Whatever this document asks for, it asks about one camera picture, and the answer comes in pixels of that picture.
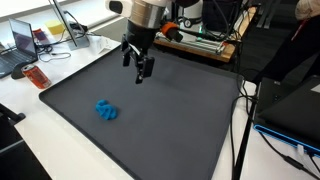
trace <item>gray mat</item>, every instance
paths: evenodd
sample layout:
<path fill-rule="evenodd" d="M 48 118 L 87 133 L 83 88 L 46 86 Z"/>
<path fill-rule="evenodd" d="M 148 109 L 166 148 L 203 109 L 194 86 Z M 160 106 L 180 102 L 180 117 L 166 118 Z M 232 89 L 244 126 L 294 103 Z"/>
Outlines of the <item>gray mat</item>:
<path fill-rule="evenodd" d="M 140 85 L 133 63 L 122 67 L 116 49 L 40 99 L 135 179 L 211 179 L 239 94 L 236 75 L 161 52 L 150 55 L 153 74 Z M 100 99 L 117 107 L 117 119 L 99 117 Z"/>

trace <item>desk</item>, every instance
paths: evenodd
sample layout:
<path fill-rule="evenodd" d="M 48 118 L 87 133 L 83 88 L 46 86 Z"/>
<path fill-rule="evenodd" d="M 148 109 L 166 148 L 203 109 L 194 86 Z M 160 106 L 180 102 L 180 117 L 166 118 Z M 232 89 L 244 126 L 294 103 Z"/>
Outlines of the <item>desk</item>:
<path fill-rule="evenodd" d="M 243 20 L 240 21 L 241 24 L 238 29 L 241 37 L 245 34 L 246 30 L 248 29 L 250 22 L 251 22 L 252 18 L 254 17 L 255 13 L 256 13 L 256 8 L 252 7 L 248 10 L 248 13 L 244 17 L 240 16 L 240 18 L 243 18 Z M 154 43 L 157 45 L 164 46 L 164 47 L 169 47 L 169 48 L 177 49 L 180 51 L 189 52 L 192 54 L 196 54 L 196 55 L 203 56 L 206 58 L 222 61 L 225 63 L 227 63 L 231 60 L 231 58 L 236 50 L 236 47 L 234 45 L 227 44 L 225 46 L 224 50 L 221 52 L 221 54 L 216 54 L 213 52 L 213 50 L 207 51 L 204 49 L 192 47 L 190 45 L 185 46 L 183 44 L 168 42 L 168 41 L 159 40 L 159 39 L 156 39 L 154 41 Z"/>
<path fill-rule="evenodd" d="M 118 42 L 113 43 L 113 47 L 119 45 Z M 57 52 L 67 49 L 66 44 L 54 47 Z M 102 55 L 94 55 L 88 48 L 72 51 L 71 54 L 67 60 L 39 61 L 35 64 L 56 84 Z M 38 98 L 42 90 L 28 79 L 14 81 L 6 77 L 0 83 L 6 87 L 0 92 L 1 103 L 16 113 L 26 114 L 26 119 L 15 127 L 53 179 L 132 179 L 83 134 L 42 103 Z M 249 94 L 253 94 L 255 85 L 246 83 L 246 88 Z M 233 117 L 237 156 L 247 121 L 244 99 L 238 101 Z M 213 179 L 230 179 L 230 176 L 231 145 L 228 133 Z"/>

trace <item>white table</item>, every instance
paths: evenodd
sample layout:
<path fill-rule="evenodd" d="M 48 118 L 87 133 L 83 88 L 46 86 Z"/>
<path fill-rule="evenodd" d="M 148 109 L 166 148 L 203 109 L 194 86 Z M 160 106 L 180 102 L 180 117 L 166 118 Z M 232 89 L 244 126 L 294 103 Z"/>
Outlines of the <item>white table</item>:
<path fill-rule="evenodd" d="M 113 47 L 119 45 L 113 41 Z M 54 47 L 55 52 L 69 51 L 66 44 Z M 95 61 L 90 48 L 71 51 L 71 58 L 35 64 L 49 77 L 53 84 Z M 53 179 L 132 179 L 107 155 L 98 149 L 76 128 L 70 125 L 56 112 L 42 103 L 39 90 L 28 79 L 13 80 L 10 76 L 0 80 L 1 103 L 16 113 L 23 112 L 26 119 L 15 127 Z M 253 94 L 255 85 L 246 83 L 249 94 Z M 234 111 L 234 141 L 238 155 L 247 115 L 245 100 L 237 103 Z M 212 179 L 230 179 L 231 145 L 228 132 L 217 167 Z"/>

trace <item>computer monitor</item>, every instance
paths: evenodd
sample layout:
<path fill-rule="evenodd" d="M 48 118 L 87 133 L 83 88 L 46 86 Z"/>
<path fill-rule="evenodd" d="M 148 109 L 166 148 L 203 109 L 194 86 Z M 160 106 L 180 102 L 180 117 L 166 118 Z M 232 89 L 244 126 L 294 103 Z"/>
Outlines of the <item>computer monitor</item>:
<path fill-rule="evenodd" d="M 63 23 L 64 27 L 70 34 L 70 38 L 72 41 L 68 41 L 68 46 L 70 50 L 76 50 L 80 48 L 85 48 L 90 46 L 90 42 L 88 37 L 85 35 L 85 32 L 83 31 L 83 34 L 81 35 L 76 35 L 74 34 L 66 16 L 64 15 L 64 11 L 62 10 L 60 4 L 58 3 L 57 0 L 49 0 L 49 3 L 52 5 L 52 8 L 56 15 L 58 16 L 59 20 L 61 23 Z"/>
<path fill-rule="evenodd" d="M 36 47 L 33 41 L 31 25 L 29 23 L 9 18 L 10 27 L 16 48 L 30 56 L 37 57 Z"/>

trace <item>cable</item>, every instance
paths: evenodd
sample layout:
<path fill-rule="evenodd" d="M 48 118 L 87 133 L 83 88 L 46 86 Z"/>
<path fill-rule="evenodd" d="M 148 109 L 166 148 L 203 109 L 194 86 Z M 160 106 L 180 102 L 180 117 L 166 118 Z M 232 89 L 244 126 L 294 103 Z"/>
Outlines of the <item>cable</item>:
<path fill-rule="evenodd" d="M 241 95 L 241 96 L 238 96 L 237 98 L 235 98 L 233 101 L 232 101 L 232 105 L 231 105 L 231 112 L 234 111 L 235 109 L 235 105 L 238 101 L 238 99 L 240 98 L 243 98 L 245 96 Z M 231 141 L 231 152 L 232 152 L 232 171 L 231 171 L 231 180 L 234 180 L 235 179 L 235 150 L 234 150 L 234 140 L 233 140 L 233 113 L 231 113 L 231 116 L 230 116 L 230 141 Z"/>
<path fill-rule="evenodd" d="M 42 59 L 41 56 L 43 56 L 43 55 L 49 55 L 49 56 L 50 56 L 50 59 L 47 59 L 47 60 Z M 58 56 L 58 55 L 65 55 L 65 56 L 52 58 L 53 56 Z M 68 52 L 39 54 L 39 60 L 42 61 L 42 62 L 50 62 L 50 61 L 52 61 L 52 60 L 67 59 L 67 58 L 69 58 L 69 57 L 71 57 L 71 54 L 68 53 Z"/>
<path fill-rule="evenodd" d="M 320 169 L 319 169 L 319 166 L 316 164 L 316 162 L 314 162 L 313 158 L 312 158 L 312 155 L 309 154 L 309 158 L 311 159 L 313 165 L 317 168 L 318 172 L 320 173 Z"/>
<path fill-rule="evenodd" d="M 240 71 L 240 67 L 241 67 L 241 54 L 242 54 L 242 50 L 243 50 L 243 42 L 242 42 L 242 35 L 240 34 L 239 30 L 241 27 L 241 24 L 243 23 L 245 16 L 244 16 L 244 6 L 242 6 L 240 8 L 240 12 L 242 15 L 242 19 L 241 22 L 239 23 L 239 26 L 237 29 L 233 29 L 234 34 L 236 35 L 236 40 L 238 41 L 237 46 L 236 46 L 236 50 L 237 50 L 237 56 L 236 56 L 236 60 L 233 66 L 233 72 L 238 73 Z"/>
<path fill-rule="evenodd" d="M 82 31 L 81 34 L 85 35 L 85 30 L 83 29 L 83 27 L 81 26 L 81 24 L 78 22 L 78 20 L 69 12 L 69 11 L 64 11 L 65 13 L 69 14 L 69 16 L 72 17 L 72 19 L 74 19 L 76 21 L 76 23 L 78 24 L 80 30 Z"/>
<path fill-rule="evenodd" d="M 51 52 L 53 50 L 53 48 L 52 48 L 52 46 L 44 46 L 44 47 L 41 47 L 41 48 L 39 48 L 38 47 L 38 51 L 37 51 L 37 53 L 38 54 L 41 54 L 41 53 L 49 53 L 49 52 Z"/>
<path fill-rule="evenodd" d="M 101 36 L 101 35 L 95 34 L 95 33 L 93 33 L 93 32 L 89 32 L 89 33 L 87 33 L 86 35 L 88 35 L 88 36 Z"/>
<path fill-rule="evenodd" d="M 228 21 L 227 21 L 227 18 L 226 16 L 224 15 L 223 11 L 221 10 L 219 4 L 217 3 L 216 0 L 211 0 L 213 2 L 213 4 L 217 7 L 219 13 L 221 14 L 221 17 L 223 19 L 223 22 L 225 23 L 225 26 L 226 26 L 226 34 L 224 35 L 223 38 L 218 38 L 220 41 L 223 41 L 227 38 L 227 36 L 229 36 L 229 33 L 230 33 L 230 28 L 229 28 L 229 24 L 228 24 Z"/>
<path fill-rule="evenodd" d="M 261 135 L 261 137 L 263 138 L 263 140 L 268 144 L 268 146 L 274 151 L 276 152 L 279 156 L 284 157 L 283 154 L 281 154 L 275 147 L 273 147 L 271 145 L 271 143 L 267 140 L 267 138 L 261 133 L 259 132 L 259 134 Z"/>
<path fill-rule="evenodd" d="M 47 47 L 47 46 L 53 46 L 53 45 L 57 45 L 57 44 L 60 44 L 60 43 L 64 43 L 64 42 L 70 41 L 71 39 L 66 39 L 66 40 L 62 41 L 65 31 L 66 31 L 66 29 L 63 29 L 61 37 L 57 42 L 50 43 L 50 44 L 38 44 L 37 46 L 39 48 L 44 48 L 44 47 Z"/>
<path fill-rule="evenodd" d="M 5 50 L 1 51 L 0 54 L 5 53 L 5 52 L 7 52 L 7 51 L 12 51 L 15 47 L 16 47 L 16 46 L 9 46 L 8 49 L 5 49 Z"/>

